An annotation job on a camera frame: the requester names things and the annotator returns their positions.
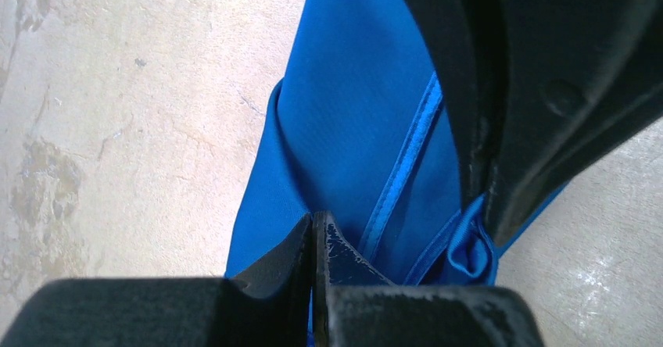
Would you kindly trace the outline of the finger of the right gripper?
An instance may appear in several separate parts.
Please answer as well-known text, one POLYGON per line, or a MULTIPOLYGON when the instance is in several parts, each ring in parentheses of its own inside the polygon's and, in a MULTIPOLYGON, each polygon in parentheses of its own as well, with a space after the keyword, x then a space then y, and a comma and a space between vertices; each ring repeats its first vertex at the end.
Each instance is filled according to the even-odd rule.
POLYGON ((498 246, 662 114, 662 0, 501 1, 507 111, 484 217, 498 246))
POLYGON ((404 0, 425 41, 457 150, 461 205, 487 188, 500 143, 505 29, 500 0, 404 0))

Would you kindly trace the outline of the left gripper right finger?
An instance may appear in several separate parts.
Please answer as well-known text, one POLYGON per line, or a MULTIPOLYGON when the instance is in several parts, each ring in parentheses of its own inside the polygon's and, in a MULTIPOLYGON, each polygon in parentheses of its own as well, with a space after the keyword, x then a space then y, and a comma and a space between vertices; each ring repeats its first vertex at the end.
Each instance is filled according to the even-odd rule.
POLYGON ((313 216, 316 346, 542 346, 516 292, 486 286, 395 285, 342 235, 330 212, 313 216))

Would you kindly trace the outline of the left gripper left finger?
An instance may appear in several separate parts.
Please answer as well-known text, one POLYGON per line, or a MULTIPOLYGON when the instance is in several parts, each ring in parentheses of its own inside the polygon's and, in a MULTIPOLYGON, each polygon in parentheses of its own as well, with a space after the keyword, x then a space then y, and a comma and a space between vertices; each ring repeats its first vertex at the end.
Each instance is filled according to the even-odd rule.
POLYGON ((4 346, 305 346, 312 217, 234 277, 52 281, 4 346))

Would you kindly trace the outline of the blue cloth napkin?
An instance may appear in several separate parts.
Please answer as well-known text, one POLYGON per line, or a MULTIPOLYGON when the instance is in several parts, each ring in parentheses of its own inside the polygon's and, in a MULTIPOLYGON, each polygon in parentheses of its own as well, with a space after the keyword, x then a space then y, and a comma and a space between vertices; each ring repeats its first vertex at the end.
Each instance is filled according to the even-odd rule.
POLYGON ((404 0, 306 0, 283 78, 270 96, 260 145, 233 228, 234 277, 312 217, 308 342, 313 339, 313 216, 330 212, 344 238, 404 286, 495 284, 506 244, 485 228, 491 173, 507 111, 508 41, 500 143, 486 190, 467 208, 441 84, 404 0))

